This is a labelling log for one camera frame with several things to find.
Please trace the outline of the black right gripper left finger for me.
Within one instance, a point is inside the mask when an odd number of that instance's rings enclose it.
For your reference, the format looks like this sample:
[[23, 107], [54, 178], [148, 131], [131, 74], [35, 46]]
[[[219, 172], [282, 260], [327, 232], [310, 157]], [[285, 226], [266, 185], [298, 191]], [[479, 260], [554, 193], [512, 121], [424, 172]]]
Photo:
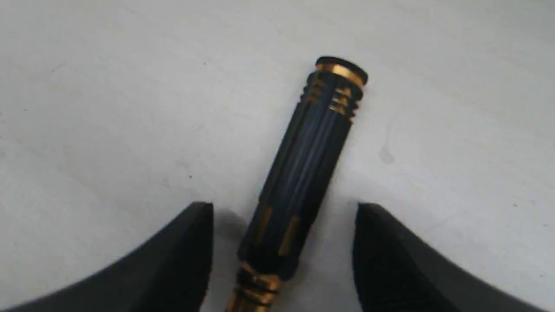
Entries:
[[10, 312], [198, 312], [213, 263], [214, 207], [196, 201], [103, 270]]

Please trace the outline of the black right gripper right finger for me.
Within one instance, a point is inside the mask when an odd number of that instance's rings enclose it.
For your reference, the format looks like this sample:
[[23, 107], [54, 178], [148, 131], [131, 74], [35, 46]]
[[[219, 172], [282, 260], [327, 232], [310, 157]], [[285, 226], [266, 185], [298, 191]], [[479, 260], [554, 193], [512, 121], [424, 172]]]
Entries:
[[363, 312], [539, 312], [472, 275], [376, 203], [359, 203], [353, 280]]

